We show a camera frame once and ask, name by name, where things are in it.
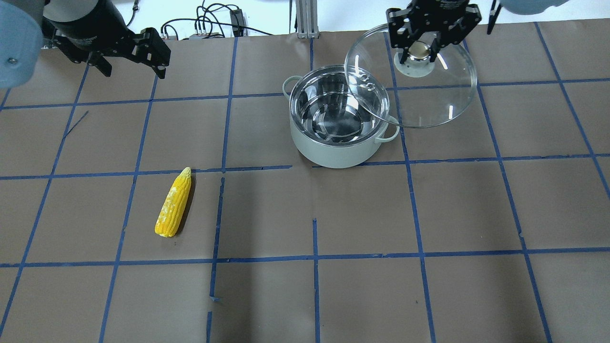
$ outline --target blue tape line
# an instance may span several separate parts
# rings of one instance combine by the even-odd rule
[[[108,177],[108,176],[134,176],[135,173],[132,171],[119,171],[119,172],[108,172],[108,173],[81,173],[81,174],[59,174],[49,175],[51,179],[67,179],[67,178],[97,178],[97,177]]]
[[[72,128],[70,128],[70,130],[68,130],[68,133],[66,133],[65,135],[63,135],[63,138],[65,139],[65,138],[66,138],[66,137],[67,137],[67,136],[68,136],[68,135],[69,135],[69,134],[72,132],[72,130],[74,130],[74,128],[76,127],[76,125],[78,125],[78,124],[81,122],[81,120],[83,120],[83,119],[84,119],[84,118],[85,118],[85,117],[86,117],[88,114],[89,114],[89,111],[85,111],[85,114],[83,114],[83,115],[80,117],[80,119],[78,119],[78,120],[76,121],[76,123],[75,123],[74,125],[72,125]]]
[[[59,156],[62,154],[63,144],[65,142],[66,132],[70,129],[70,123],[72,122],[72,118],[74,117],[74,111],[76,110],[76,103],[78,103],[78,99],[81,96],[81,91],[83,85],[85,84],[85,79],[87,78],[87,72],[89,67],[85,67],[85,71],[83,72],[81,83],[79,85],[78,91],[76,92],[76,98],[74,99],[72,110],[70,111],[70,116],[68,117],[68,121],[66,122],[66,126],[63,129],[63,138],[59,143],[59,147],[57,149],[57,154],[55,156],[55,161],[53,162],[53,168],[51,169],[51,175],[55,173],[57,169],[57,163],[59,162]],[[38,228],[38,223],[40,221],[40,216],[42,214],[42,210],[45,206],[46,197],[49,194],[49,189],[51,188],[52,179],[49,178],[49,181],[46,183],[45,192],[42,196],[42,200],[40,201],[40,205],[38,207],[38,212],[36,213],[36,218],[34,220],[34,224],[32,225],[32,231],[30,232],[30,236],[27,239],[26,248],[23,252],[23,256],[21,258],[21,263],[19,265],[19,270],[17,270],[17,275],[15,277],[15,282],[13,283],[13,288],[10,292],[9,301],[7,302],[6,308],[4,310],[4,315],[2,316],[2,322],[0,323],[0,338],[2,337],[2,332],[4,332],[4,326],[6,325],[6,320],[9,317],[10,307],[13,304],[13,299],[15,298],[15,294],[17,292],[17,287],[19,286],[19,281],[21,279],[21,273],[23,272],[23,268],[25,267],[27,256],[30,251],[30,247],[32,246],[32,242],[34,241],[34,235],[36,234],[36,229]]]
[[[2,103],[0,103],[0,111],[2,111],[2,109],[4,108],[4,105],[6,105],[6,99],[9,98],[9,93],[10,93],[11,88],[6,90],[6,93],[4,94],[4,97],[2,98]]]
[[[405,161],[387,161],[387,162],[363,162],[358,167],[366,167],[372,165],[403,165]]]
[[[222,169],[223,173],[226,171],[227,165],[227,146],[229,145],[229,124],[231,123],[231,102],[233,100],[233,80],[235,78],[235,61],[237,59],[237,42],[238,38],[235,38],[233,42],[233,57],[231,59],[231,77],[229,79],[229,97],[227,100],[227,116],[224,121],[224,140],[223,140],[223,159]]]
[[[90,103],[79,103],[78,106],[99,106],[99,105],[119,105],[119,104],[140,104],[147,103],[149,99],[140,100],[117,100],[117,101],[94,101]]]
[[[562,253],[604,253],[609,252],[610,247],[590,247],[590,248],[550,248],[550,249],[529,249],[529,254],[562,254]]]
[[[218,263],[260,263],[260,262],[286,262],[286,261],[309,261],[315,259],[312,255],[296,256],[273,256],[262,258],[219,258]]]
[[[314,70],[314,39],[309,39],[309,71]]]
[[[602,79],[573,79],[573,80],[561,80],[561,82],[565,84],[574,84],[574,83],[583,83],[583,82],[608,82],[610,78],[602,78]]]
[[[0,176],[2,180],[31,180],[31,179],[49,179],[49,175],[24,175],[24,176]]]
[[[166,265],[166,264],[210,264],[214,259],[211,258],[193,258],[193,259],[153,259],[153,260],[133,260],[119,261],[119,265]]]
[[[45,105],[21,105],[21,106],[5,106],[5,110],[19,110],[19,109],[47,109],[53,107],[72,107],[74,104],[45,104]]]
[[[190,100],[212,100],[212,99],[227,99],[228,95],[209,95],[209,96],[185,96],[182,98],[161,98],[153,99],[155,103],[164,103],[167,101],[190,101]]]
[[[216,234],[214,235],[214,253],[212,255],[212,274],[210,276],[210,297],[214,297],[216,290],[216,268],[218,260],[218,245],[220,244],[220,226],[223,218],[224,201],[224,177],[220,179],[220,191],[218,193],[218,210],[216,211]]]
[[[503,161],[529,161],[539,159],[582,159],[589,158],[589,155],[552,155],[552,156],[517,156],[517,157],[502,157]]]
[[[92,267],[100,265],[114,265],[114,261],[82,261],[82,262],[30,262],[26,268],[32,267]]]
[[[207,322],[206,322],[206,343],[210,343],[211,337],[212,337],[212,311],[208,311]]]
[[[290,169],[292,165],[264,165],[261,167],[235,167],[227,168],[227,172],[249,172],[253,170],[277,170],[277,169]],[[182,170],[148,170],[148,171],[111,171],[106,173],[79,173],[79,174],[55,174],[55,175],[24,175],[24,176],[0,176],[2,180],[23,180],[23,179],[66,179],[66,178],[99,178],[108,176],[134,176],[134,175],[161,175],[161,174],[175,174],[180,173]],[[193,173],[221,173],[220,168],[210,169],[193,169]]]
[[[468,48],[468,44],[466,42],[466,39],[463,41],[464,42],[464,46],[467,49]],[[489,134],[491,135],[492,138],[492,142],[493,142],[493,148],[496,152],[496,156],[498,158],[498,164],[500,165],[500,171],[502,174],[502,179],[504,181],[504,188],[506,188],[506,194],[508,196],[508,200],[509,203],[511,205],[511,211],[512,211],[512,216],[514,218],[515,221],[515,226],[517,227],[517,233],[519,235],[519,241],[521,243],[521,248],[522,248],[522,253],[523,253],[523,257],[525,258],[525,264],[527,266],[528,269],[528,274],[529,274],[529,280],[532,284],[532,289],[534,291],[534,298],[536,299],[536,305],[538,307],[538,312],[540,314],[540,320],[542,322],[542,327],[544,329],[545,332],[545,336],[547,338],[547,342],[548,343],[552,343],[553,340],[551,338],[551,333],[550,330],[548,328],[548,323],[547,323],[547,317],[544,313],[544,308],[542,307],[542,301],[540,300],[540,293],[538,292],[538,286],[536,283],[536,277],[534,276],[534,270],[532,268],[531,262],[529,260],[529,254],[528,254],[528,249],[527,249],[527,245],[525,243],[525,239],[522,237],[522,227],[521,227],[521,223],[519,220],[519,215],[517,214],[517,207],[515,205],[515,200],[513,199],[512,196],[512,191],[511,191],[511,186],[508,182],[508,177],[506,175],[506,169],[504,168],[504,162],[503,162],[503,158],[502,155],[500,154],[500,147],[498,146],[498,141],[495,137],[495,133],[493,131],[493,126],[492,126],[492,122],[491,119],[489,117],[489,111],[487,110],[487,106],[485,103],[485,98],[483,97],[483,91],[481,90],[481,86],[477,85],[476,86],[476,90],[479,94],[479,100],[481,101],[481,107],[483,108],[483,114],[485,115],[485,121],[487,122],[487,127],[489,129]]]
[[[471,85],[426,85],[426,86],[412,86],[412,87],[389,87],[387,90],[418,90],[418,89],[445,89],[445,88],[470,88]]]
[[[517,82],[487,82],[480,83],[481,87],[494,87],[494,86],[509,86],[509,85],[545,85],[545,84],[558,84],[557,80],[549,81],[517,81]]]
[[[142,126],[142,136],[140,138],[140,147],[138,149],[138,156],[135,160],[134,178],[131,184],[131,190],[129,191],[129,199],[127,201],[127,208],[125,209],[125,217],[123,219],[123,228],[121,229],[121,237],[117,246],[117,254],[115,256],[114,267],[112,268],[112,276],[110,278],[110,286],[108,287],[108,296],[106,298],[106,306],[104,307],[104,317],[102,318],[102,325],[99,331],[99,343],[104,342],[104,335],[106,333],[106,324],[108,323],[108,313],[110,312],[110,304],[112,303],[112,294],[114,293],[114,285],[117,280],[117,272],[121,261],[121,252],[123,251],[123,242],[125,240],[125,229],[129,221],[129,214],[131,213],[131,206],[134,200],[135,185],[138,180],[138,173],[140,171],[140,161],[142,159],[142,150],[144,150],[144,142],[146,140],[146,131],[148,129],[148,120],[151,115],[151,109],[153,108],[153,98],[155,91],[157,90],[157,82],[159,77],[155,76],[152,84],[151,96],[148,101],[148,108],[146,110],[146,117],[144,119],[144,125]]]
[[[496,256],[496,255],[519,255],[523,250],[483,250],[483,251],[441,251],[436,253],[425,253],[426,257],[457,257],[457,256]]]
[[[233,95],[233,98],[266,98],[269,96],[284,96],[283,93],[260,93],[260,94],[241,94]]]
[[[570,253],[606,253],[610,247],[586,248],[545,248],[527,249],[528,254],[570,254]],[[435,251],[424,252],[425,257],[457,257],[457,256],[495,256],[521,255],[523,250],[478,250],[478,251]],[[316,261],[337,259],[382,259],[382,258],[419,258],[420,253],[387,253],[387,254],[345,254],[345,255],[296,255],[274,256],[265,258],[197,258],[197,259],[158,259],[119,261],[119,265],[168,265],[168,264],[213,264],[213,263],[260,263],[283,261]],[[79,261],[79,262],[27,262],[24,268],[39,267],[82,267],[114,265],[115,261]],[[0,268],[18,268],[19,263],[1,263]]]
[[[563,83],[587,83],[587,82],[609,82],[610,78],[601,79],[574,79],[574,80],[562,80]],[[520,81],[520,82],[488,82],[480,84],[482,87],[493,87],[503,85],[537,85],[537,84],[558,84],[558,81]],[[429,88],[456,88],[456,87],[470,87],[470,85],[429,85],[429,86],[415,86],[415,87],[389,87],[388,91],[392,90],[414,90],[414,89],[429,89]],[[233,95],[233,98],[258,98],[266,96],[283,96],[282,93],[255,93],[255,94],[241,94]],[[8,93],[4,95],[3,102],[6,101]],[[182,98],[160,98],[153,99],[153,102],[166,102],[166,101],[188,101],[188,100],[209,100],[209,99],[228,99],[228,95],[210,95],[210,96],[186,96]],[[78,103],[76,106],[100,106],[100,105],[115,105],[115,104],[137,104],[147,103],[148,99],[135,99],[135,100],[118,100],[118,101],[94,101],[90,103]],[[52,107],[71,107],[73,104],[41,104],[41,105],[20,105],[20,106],[0,106],[0,110],[14,110],[14,109],[39,109],[39,108],[52,108]]]
[[[315,314],[315,343],[320,343],[320,276],[318,274],[318,219],[312,222],[314,237],[314,314]]]
[[[599,161],[597,161],[597,157],[595,157],[595,152],[593,151],[593,147],[591,146],[591,143],[589,142],[589,139],[587,138],[587,134],[584,132],[584,128],[580,122],[580,119],[578,118],[578,114],[576,114],[576,109],[574,108],[574,105],[572,104],[572,101],[570,100],[570,97],[568,96],[568,92],[565,89],[564,82],[559,75],[559,71],[557,70],[557,66],[555,65],[555,62],[553,61],[553,57],[551,56],[551,52],[548,49],[547,43],[544,40],[542,31],[540,31],[540,26],[538,25],[538,23],[534,23],[534,25],[536,27],[536,31],[538,32],[538,37],[540,37],[540,41],[542,42],[542,46],[544,47],[544,51],[547,53],[547,57],[548,57],[549,62],[551,63],[551,67],[553,67],[553,72],[555,73],[555,76],[557,77],[557,81],[559,81],[559,86],[561,88],[561,92],[564,94],[564,98],[567,101],[567,104],[568,104],[568,107],[570,108],[570,112],[572,113],[572,116],[574,117],[574,121],[576,122],[576,125],[578,126],[578,129],[580,130],[584,143],[587,145],[587,149],[589,150],[590,157],[593,159],[593,163],[595,164],[597,173],[600,175],[601,184],[603,185],[603,187],[606,191],[606,196],[608,197],[608,199],[610,199],[610,186],[608,186],[608,182],[606,182],[606,178],[604,176],[603,171],[601,170],[600,163],[599,163]]]
[[[252,170],[277,170],[277,169],[290,169],[292,165],[266,165],[263,167],[233,167],[226,168],[227,172],[250,172]]]
[[[410,164],[428,164],[428,163],[460,163],[460,162],[490,162],[497,161],[496,157],[476,157],[465,159],[422,159],[409,161]]]
[[[610,154],[596,154],[597,157],[610,157]],[[551,156],[512,156],[502,157],[503,161],[528,161],[528,160],[539,160],[539,159],[580,159],[590,158],[590,155],[576,154],[576,155],[551,155]],[[428,159],[428,160],[411,160],[410,164],[434,164],[434,163],[456,163],[456,162],[489,162],[497,161],[497,157],[473,157],[473,158],[462,158],[462,159]],[[403,165],[405,161],[379,161],[379,162],[363,162],[357,167],[366,166],[377,166],[377,165]],[[277,169],[290,169],[292,165],[264,165],[260,167],[231,167],[226,168],[226,172],[250,172],[255,170],[277,170]],[[312,168],[324,168],[321,165],[314,165]],[[161,175],[161,174],[175,174],[180,173],[180,169],[171,170],[147,170],[140,171],[138,175]],[[209,168],[209,169],[193,169],[193,173],[221,173],[222,168]],[[133,171],[110,171],[104,173],[76,173],[76,174],[55,174],[55,175],[21,175],[21,176],[0,176],[2,180],[22,180],[22,179],[64,179],[64,178],[96,178],[106,176],[133,176]]]
[[[394,70],[394,62],[392,58],[392,50],[390,49],[390,42],[387,37],[387,33],[384,32],[384,39],[386,41],[387,57],[390,63],[390,71],[392,73],[392,85],[394,87],[394,98],[396,101],[396,114],[398,115],[398,122],[402,123],[402,114],[400,108],[400,101],[398,99],[398,87],[396,81],[396,71]],[[406,141],[404,138],[404,128],[400,128],[400,138],[403,144],[403,154],[405,166],[407,169],[407,183],[409,184],[409,196],[411,197],[411,209],[413,211],[413,221],[415,223],[415,235],[417,237],[417,251],[420,258],[420,268],[422,271],[422,283],[424,298],[426,301],[426,313],[428,315],[428,326],[430,330],[430,340],[432,343],[436,343],[436,332],[434,330],[434,318],[432,317],[432,304],[430,302],[430,291],[428,289],[428,275],[426,273],[426,261],[422,243],[422,233],[420,231],[419,217],[417,215],[417,203],[415,202],[415,192],[413,188],[413,177],[411,174],[411,163],[409,161],[409,152],[407,150]]]

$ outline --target metal frame post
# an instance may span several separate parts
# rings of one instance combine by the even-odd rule
[[[296,0],[296,36],[318,38],[318,0]]]

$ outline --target yellow corn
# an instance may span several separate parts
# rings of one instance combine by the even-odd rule
[[[173,237],[178,231],[178,226],[182,220],[184,208],[187,205],[188,193],[191,185],[191,170],[184,168],[171,185],[170,192],[167,193],[161,213],[154,225],[154,232],[162,237]]]

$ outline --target cable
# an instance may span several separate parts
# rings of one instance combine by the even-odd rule
[[[132,10],[132,12],[131,12],[131,19],[127,23],[127,27],[129,27],[129,25],[131,25],[131,23],[134,22],[135,13],[140,10],[140,8],[138,6],[139,2],[140,2],[140,0],[134,0],[134,6],[131,8],[131,10]]]
[[[203,12],[203,16],[199,16],[199,14],[198,14],[197,19],[202,18],[202,17],[204,19],[208,19],[207,14],[208,13],[211,14],[212,17],[214,17],[214,20],[216,20],[216,23],[218,24],[218,28],[220,28],[220,32],[223,34],[223,36],[225,36],[224,35],[224,30],[223,30],[222,26],[220,26],[220,24],[218,23],[218,18],[216,17],[216,15],[214,13],[212,13],[212,11],[209,11],[208,9],[209,9],[209,7],[205,9],[205,11]],[[213,21],[209,21],[209,23],[210,23],[210,32],[212,32],[214,30],[214,22]]]
[[[176,19],[172,19],[172,20],[166,21],[166,22],[165,22],[165,24],[161,25],[161,30],[163,30],[163,28],[164,28],[165,26],[167,26],[167,24],[169,24],[169,23],[173,23],[173,22],[175,22],[175,21],[180,21],[180,20],[190,20],[190,21],[198,21],[198,20],[201,20],[201,21],[206,22],[206,23],[211,23],[211,21],[210,21],[210,20],[206,20],[206,19],[199,19],[199,18],[198,18],[198,19],[193,19],[193,18],[176,18]],[[215,24],[217,24],[217,25],[225,25],[225,26],[232,26],[232,27],[240,27],[240,28],[242,28],[242,29],[248,29],[248,30],[252,30],[252,31],[254,31],[254,32],[258,32],[258,33],[261,33],[261,34],[264,34],[264,35],[269,35],[269,36],[272,36],[272,35],[273,35],[273,34],[270,34],[270,33],[268,33],[268,32],[261,31],[261,30],[257,30],[257,29],[253,29],[253,28],[251,28],[251,27],[249,27],[249,26],[244,26],[244,25],[235,25],[235,24],[227,24],[227,23],[215,23]]]
[[[168,26],[169,26],[169,27],[171,27],[171,29],[172,29],[172,30],[174,30],[174,33],[176,34],[176,40],[179,40],[179,39],[178,39],[178,31],[176,31],[176,28],[175,28],[175,27],[173,27],[172,25],[167,25],[167,24],[165,25],[165,35],[166,35],[167,37],[169,37],[169,35],[167,34],[167,27],[168,27]]]
[[[213,18],[216,20],[216,23],[218,22],[218,18],[216,17],[216,15],[214,15],[214,13],[213,13],[213,12],[219,11],[219,10],[221,10],[221,9],[228,9],[228,10],[229,10],[229,13],[231,13],[232,9],[231,9],[229,6],[234,6],[236,10],[239,10],[239,9],[240,9],[240,8],[239,8],[239,6],[238,6],[238,5],[235,5],[235,4],[228,4],[228,5],[225,5],[225,4],[220,4],[219,2],[215,2],[215,3],[211,4],[210,6],[205,7],[205,3],[206,3],[206,0],[203,0],[203,2],[201,3],[201,6],[197,6],[197,8],[196,8],[196,12],[197,12],[197,18],[199,18],[199,17],[200,17],[200,15],[199,15],[199,9],[202,9],[202,10],[204,10],[204,12],[203,12],[203,17],[204,17],[204,18],[206,18],[206,17],[207,17],[207,14],[209,13],[209,14],[211,14],[211,15],[212,15],[212,17],[213,17]],[[209,32],[212,32],[212,31],[214,30],[214,27],[213,27],[213,26],[214,26],[214,24],[213,24],[213,23],[211,23],[211,24],[210,24],[210,31],[209,31]],[[223,36],[225,36],[225,37],[226,37],[226,35],[224,34],[224,30],[223,30],[222,26],[218,25],[218,27],[220,28],[220,32],[222,32]],[[199,22],[199,21],[196,21],[196,22],[195,22],[195,30],[197,30],[197,28],[199,28],[199,30],[202,32],[202,30],[201,30],[201,22]]]

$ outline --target black cable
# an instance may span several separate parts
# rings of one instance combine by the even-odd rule
[[[166,25],[164,25],[164,26],[165,26],[165,35],[166,35],[166,36],[168,36],[168,37],[169,37],[169,35],[167,34],[167,27],[169,26],[169,27],[171,27],[171,29],[172,29],[172,30],[174,30],[174,33],[176,34],[176,40],[179,40],[179,39],[178,39],[178,31],[176,31],[176,28],[175,28],[175,27],[173,27],[172,25],[167,25],[167,24],[166,24]]]
[[[218,24],[218,18],[216,17],[216,15],[210,11],[208,11],[209,7],[203,12],[203,18],[207,19],[207,14],[210,13],[212,15],[212,17],[214,17],[214,20],[216,20],[216,23]],[[218,28],[220,29],[220,33],[223,34],[224,36],[224,30],[223,27],[220,26],[220,24],[218,24]],[[214,24],[212,22],[210,22],[210,32],[212,32],[214,30]]]
[[[228,9],[229,11],[232,11],[232,9],[229,6],[235,6],[237,9],[239,9],[239,7],[237,5],[234,5],[234,4],[224,5],[224,4],[220,4],[218,2],[215,2],[215,3],[211,4],[207,8],[209,9],[212,6],[219,6],[219,8],[215,9],[214,11],[217,11],[217,10],[220,10],[220,9]]]
[[[207,22],[207,23],[211,23],[211,21],[210,21],[210,20],[205,20],[205,19],[176,18],[176,19],[172,19],[172,20],[166,21],[166,22],[165,22],[163,25],[161,25],[161,29],[163,30],[163,28],[164,28],[165,26],[167,26],[167,24],[169,24],[169,23],[173,23],[174,21],[180,21],[180,20],[191,20],[191,21],[197,21],[197,20],[201,20],[201,21],[204,21],[204,22]],[[272,35],[273,35],[273,34],[270,34],[270,33],[268,33],[268,32],[261,31],[261,30],[257,30],[257,29],[253,29],[253,28],[251,28],[251,27],[249,27],[249,26],[244,26],[244,25],[235,25],[235,24],[227,24],[227,23],[215,23],[215,24],[218,24],[218,25],[226,25],[226,26],[232,26],[232,27],[240,27],[240,28],[242,28],[242,29],[248,29],[248,30],[252,30],[252,31],[254,31],[254,32],[259,32],[259,33],[261,33],[261,34],[264,34],[264,35],[269,35],[269,36],[272,36]]]
[[[140,8],[138,6],[139,2],[140,2],[140,0],[134,0],[134,6],[131,8],[131,10],[132,10],[132,12],[131,12],[131,19],[127,23],[127,27],[129,27],[129,25],[131,25],[131,23],[134,22],[135,13],[140,10]]]
[[[203,0],[203,1],[201,2],[201,7],[204,7],[204,5],[205,5],[205,4],[206,4],[206,0]],[[237,10],[239,9],[239,6],[238,6],[238,5],[235,5],[235,4],[228,4],[227,6],[235,6],[235,9],[237,9]]]
[[[223,37],[223,38],[226,38],[225,36],[223,36],[221,34],[213,34],[213,35],[207,35],[205,38],[202,38],[202,39],[208,39],[208,38],[214,38],[214,37]]]
[[[203,16],[199,15],[199,9],[203,9],[204,10]],[[213,10],[213,11],[209,11],[208,9],[209,9],[209,7],[206,8],[206,7],[203,7],[203,6],[197,6],[197,18],[203,17],[204,19],[208,19],[207,13],[210,13],[212,15],[212,17],[214,17],[214,19],[216,20],[216,23],[217,23],[218,22],[218,18],[212,12],[214,12],[214,11],[216,11],[218,9]],[[199,27],[199,30],[201,31],[201,22],[200,21],[195,21],[195,30],[197,30],[197,27]],[[223,30],[222,26],[218,25],[218,27],[220,28],[220,32],[222,33],[222,35],[224,37],[226,37],[224,35],[224,30]],[[207,31],[205,22],[203,24],[203,28],[204,28],[205,31]],[[209,32],[211,33],[213,30],[214,30],[214,24],[213,24],[213,22],[210,21],[210,31]]]

